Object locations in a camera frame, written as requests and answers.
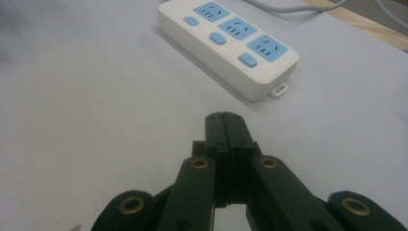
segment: white power strip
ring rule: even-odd
[[[288,88],[298,54],[219,3],[171,0],[158,9],[161,30],[247,99]]]

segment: white table surface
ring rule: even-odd
[[[90,230],[117,194],[172,184],[223,111],[316,196],[361,193],[408,226],[408,55],[324,13],[218,2],[299,53],[282,98],[222,82],[159,31],[159,0],[0,2],[1,231]],[[215,230],[249,230],[243,213]]]

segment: blue switch button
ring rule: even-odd
[[[242,53],[239,57],[239,60],[248,67],[254,67],[258,62],[256,59],[249,55],[248,53]]]
[[[220,33],[218,32],[213,32],[210,34],[210,40],[212,40],[213,42],[215,42],[218,45],[222,45],[225,42],[227,42],[227,39],[225,39],[224,36],[222,36]]]
[[[197,19],[195,19],[195,18],[193,18],[193,17],[191,17],[191,16],[185,17],[185,18],[184,18],[184,21],[187,22],[187,23],[189,23],[189,25],[191,25],[191,26],[196,26],[196,25],[200,24],[200,23],[197,21]]]

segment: outlet socket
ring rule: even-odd
[[[242,40],[258,31],[255,27],[238,17],[234,17],[218,26],[234,39]]]
[[[194,11],[211,22],[215,22],[230,14],[230,12],[228,12],[215,2],[204,4],[200,7],[195,8]]]
[[[288,47],[267,35],[249,42],[247,47],[269,62],[277,60],[288,51]]]

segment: power cord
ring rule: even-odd
[[[269,13],[297,13],[297,12],[327,12],[327,11],[332,11],[344,3],[348,2],[349,0],[342,0],[336,4],[333,4],[332,6],[328,7],[319,7],[319,6],[311,6],[311,5],[304,5],[304,6],[298,6],[298,7],[289,7],[289,8],[277,8],[277,7],[272,7],[271,5],[262,3],[258,0],[243,0],[261,10],[264,10]]]
[[[388,16],[394,23],[398,24],[400,27],[408,31],[408,25],[393,15],[388,9],[384,6],[381,0],[374,0],[375,5],[377,8],[386,16]]]
[[[258,0],[243,0],[261,10],[264,10],[268,13],[297,13],[297,12],[327,12],[327,11],[332,11],[335,10],[336,8],[339,8],[342,6],[344,3],[348,2],[349,0],[342,0],[336,4],[333,4],[328,7],[319,7],[319,6],[311,6],[311,5],[304,5],[304,6],[298,6],[298,7],[289,7],[289,8],[277,8],[273,7],[271,5],[262,3]],[[400,27],[408,31],[408,25],[401,21],[399,18],[397,18],[395,15],[390,13],[388,9],[382,4],[381,0],[373,0],[375,5],[378,7],[378,9],[385,14],[387,17],[389,17],[394,23],[398,24]]]

